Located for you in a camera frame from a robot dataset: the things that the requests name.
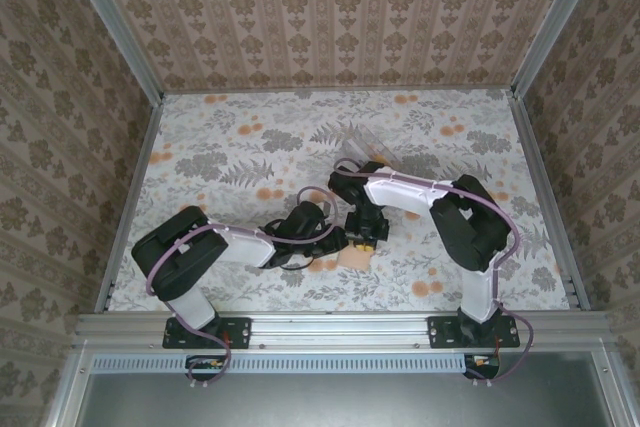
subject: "white arm segment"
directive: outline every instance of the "white arm segment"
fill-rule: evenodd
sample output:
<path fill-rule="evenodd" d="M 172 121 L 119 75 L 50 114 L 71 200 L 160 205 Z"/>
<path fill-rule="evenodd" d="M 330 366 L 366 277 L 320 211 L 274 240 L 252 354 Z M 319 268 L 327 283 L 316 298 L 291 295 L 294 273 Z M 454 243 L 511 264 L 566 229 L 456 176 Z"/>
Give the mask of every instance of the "white arm segment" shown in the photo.
<path fill-rule="evenodd" d="M 230 230 L 215 229 L 228 246 L 216 259 L 216 262 L 241 262 L 252 267 L 263 266 L 276 249 L 267 240 L 253 234 L 237 233 Z M 167 302 L 176 313 L 194 329 L 200 329 L 211 322 L 216 311 L 196 283 L 188 292 Z"/>
<path fill-rule="evenodd" d="M 498 308 L 493 301 L 497 294 L 493 290 L 493 263 L 496 258 L 489 262 L 489 268 L 485 272 L 462 269 L 460 309 L 479 324 L 489 320 Z"/>
<path fill-rule="evenodd" d="M 389 167 L 384 167 L 376 173 L 397 174 Z M 419 177 L 400 174 L 417 180 L 425 180 Z M 451 185 L 450 181 L 439 181 L 440 185 Z M 397 207 L 419 215 L 429 215 L 429 209 L 433 203 L 447 195 L 444 190 L 431 189 L 420 185 L 410 184 L 397 179 L 370 178 L 364 186 L 367 196 L 376 205 Z M 476 322 L 483 323 L 496 311 L 493 302 L 493 262 L 489 264 L 486 272 L 472 272 L 466 269 L 462 271 L 462 311 Z"/>
<path fill-rule="evenodd" d="M 383 174 L 398 174 L 389 167 L 383 167 L 376 171 Z M 424 181 L 420 177 L 399 174 L 403 177 Z M 439 181 L 440 185 L 451 185 L 450 181 Z M 364 186 L 367 197 L 376 205 L 397 207 L 408 210 L 414 214 L 429 215 L 429 209 L 433 202 L 441 199 L 447 192 L 444 190 L 431 189 L 420 185 L 410 184 L 397 179 L 370 178 Z"/>
<path fill-rule="evenodd" d="M 215 233 L 221 235 L 228 244 L 216 262 L 241 262 L 252 267 L 262 267 L 276 251 L 271 242 L 254 234 L 225 229 L 215 229 Z"/>

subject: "mounting plate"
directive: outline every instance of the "mounting plate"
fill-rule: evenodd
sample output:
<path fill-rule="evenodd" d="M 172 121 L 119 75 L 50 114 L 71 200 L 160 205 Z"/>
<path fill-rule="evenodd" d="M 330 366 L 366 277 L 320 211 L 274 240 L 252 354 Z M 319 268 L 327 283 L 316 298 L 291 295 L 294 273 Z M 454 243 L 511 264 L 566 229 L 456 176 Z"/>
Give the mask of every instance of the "mounting plate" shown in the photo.
<path fill-rule="evenodd" d="M 215 334 L 228 342 L 232 349 L 248 349 L 251 340 L 249 317 L 223 317 Z M 175 318 L 170 318 L 164 328 L 162 347 L 165 349 L 222 349 L 212 340 L 194 335 L 184 329 Z"/>
<path fill-rule="evenodd" d="M 459 347 L 495 348 L 498 337 L 500 348 L 520 347 L 518 328 L 513 317 L 501 315 L 498 317 L 494 335 L 488 335 L 478 345 L 469 345 L 460 332 L 460 320 L 456 315 L 427 318 L 427 332 L 432 349 L 453 349 Z"/>

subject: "wall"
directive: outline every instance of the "wall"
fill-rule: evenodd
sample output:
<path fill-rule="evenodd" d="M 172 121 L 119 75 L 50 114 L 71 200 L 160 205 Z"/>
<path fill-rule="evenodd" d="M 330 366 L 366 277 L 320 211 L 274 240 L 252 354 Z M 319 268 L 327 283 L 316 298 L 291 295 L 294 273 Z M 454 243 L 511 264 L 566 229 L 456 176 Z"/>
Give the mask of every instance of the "wall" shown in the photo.
<path fill-rule="evenodd" d="M 0 0 L 0 49 L 0 425 L 37 425 L 149 107 L 89 0 Z"/>
<path fill-rule="evenodd" d="M 640 391 L 640 0 L 580 0 L 525 102 L 591 301 Z"/>
<path fill-rule="evenodd" d="M 507 85 L 552 0 L 117 0 L 167 91 Z"/>

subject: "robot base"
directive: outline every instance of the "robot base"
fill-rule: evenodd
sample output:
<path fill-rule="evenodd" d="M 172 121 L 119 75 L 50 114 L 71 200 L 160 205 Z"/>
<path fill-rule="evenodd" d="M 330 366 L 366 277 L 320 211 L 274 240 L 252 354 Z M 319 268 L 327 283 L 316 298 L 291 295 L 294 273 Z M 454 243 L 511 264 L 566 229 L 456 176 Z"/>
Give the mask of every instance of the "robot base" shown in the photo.
<path fill-rule="evenodd" d="M 489 328 L 481 329 L 487 323 Z M 485 324 L 476 324 L 475 336 L 471 340 L 463 334 L 463 329 L 468 331 L 468 325 L 463 325 L 464 320 L 460 315 L 447 315 L 429 317 L 429 342 L 432 349 L 453 349 L 464 347 L 495 348 L 496 338 L 500 348 L 520 347 L 518 328 L 513 317 L 508 315 L 495 315 Z"/>
<path fill-rule="evenodd" d="M 227 342 L 232 349 L 248 349 L 251 340 L 251 319 L 249 317 L 219 318 L 214 329 L 202 330 Z M 165 349 L 222 349 L 212 340 L 194 335 L 185 330 L 175 318 L 167 320 L 164 328 L 162 347 Z"/>

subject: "table surface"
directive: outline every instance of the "table surface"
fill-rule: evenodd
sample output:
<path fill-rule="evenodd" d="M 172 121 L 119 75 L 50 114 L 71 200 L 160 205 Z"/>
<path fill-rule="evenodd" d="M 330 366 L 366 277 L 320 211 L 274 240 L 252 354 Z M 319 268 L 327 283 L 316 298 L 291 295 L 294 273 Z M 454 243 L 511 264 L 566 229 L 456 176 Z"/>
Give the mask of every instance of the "table surface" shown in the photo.
<path fill-rule="evenodd" d="M 513 217 L 523 243 L 500 272 L 510 309 L 567 309 L 560 269 L 503 90 L 174 95 L 164 112 L 109 310 L 163 310 L 148 297 L 131 247 L 187 205 L 255 228 L 285 217 L 298 190 L 326 186 L 342 141 L 371 130 L 398 170 L 477 177 Z M 311 197 L 321 202 L 320 197 Z M 340 203 L 344 221 L 348 206 Z M 199 285 L 220 311 L 429 311 L 460 304 L 459 267 L 430 218 L 385 209 L 389 241 L 368 272 L 324 257 L 300 272 L 217 262 Z"/>

